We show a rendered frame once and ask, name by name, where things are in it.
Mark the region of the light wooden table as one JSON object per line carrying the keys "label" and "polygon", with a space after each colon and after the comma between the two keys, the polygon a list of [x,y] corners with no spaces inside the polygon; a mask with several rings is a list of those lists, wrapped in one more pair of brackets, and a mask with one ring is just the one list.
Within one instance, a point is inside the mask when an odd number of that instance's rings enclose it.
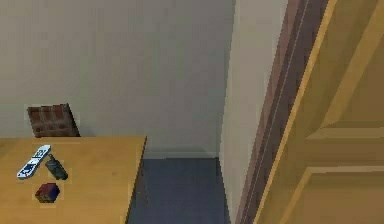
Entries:
{"label": "light wooden table", "polygon": [[[0,139],[0,224],[125,224],[145,143],[144,136]],[[42,145],[51,146],[66,180],[44,165],[16,177]],[[54,203],[35,197],[45,183],[60,189]]]}

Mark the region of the brown slatted chair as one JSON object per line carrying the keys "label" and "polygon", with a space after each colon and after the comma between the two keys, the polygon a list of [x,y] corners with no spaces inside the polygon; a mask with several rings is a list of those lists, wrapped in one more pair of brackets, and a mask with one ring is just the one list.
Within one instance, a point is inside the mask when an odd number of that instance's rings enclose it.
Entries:
{"label": "brown slatted chair", "polygon": [[80,136],[68,103],[29,107],[27,113],[36,138]]}

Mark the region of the white remote control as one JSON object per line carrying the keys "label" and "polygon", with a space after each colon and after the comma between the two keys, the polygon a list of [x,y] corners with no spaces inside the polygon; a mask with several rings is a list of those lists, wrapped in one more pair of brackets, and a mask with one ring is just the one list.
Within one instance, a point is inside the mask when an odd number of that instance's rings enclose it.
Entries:
{"label": "white remote control", "polygon": [[49,154],[50,151],[50,145],[40,146],[30,158],[30,160],[17,172],[16,177],[20,180],[32,177],[40,163]]}

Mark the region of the red and blue cube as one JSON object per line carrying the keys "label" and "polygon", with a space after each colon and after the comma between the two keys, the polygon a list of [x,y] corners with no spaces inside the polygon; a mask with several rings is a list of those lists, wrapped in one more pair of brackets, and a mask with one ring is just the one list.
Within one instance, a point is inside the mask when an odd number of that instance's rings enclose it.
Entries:
{"label": "red and blue cube", "polygon": [[54,203],[59,194],[60,189],[56,183],[45,183],[36,191],[35,197],[40,203]]}

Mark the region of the light wooden room door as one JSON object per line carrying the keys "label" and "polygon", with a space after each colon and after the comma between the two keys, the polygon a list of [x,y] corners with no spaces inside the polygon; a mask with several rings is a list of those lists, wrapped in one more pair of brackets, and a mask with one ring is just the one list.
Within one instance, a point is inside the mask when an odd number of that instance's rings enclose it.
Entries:
{"label": "light wooden room door", "polygon": [[253,224],[384,224],[384,0],[329,0]]}

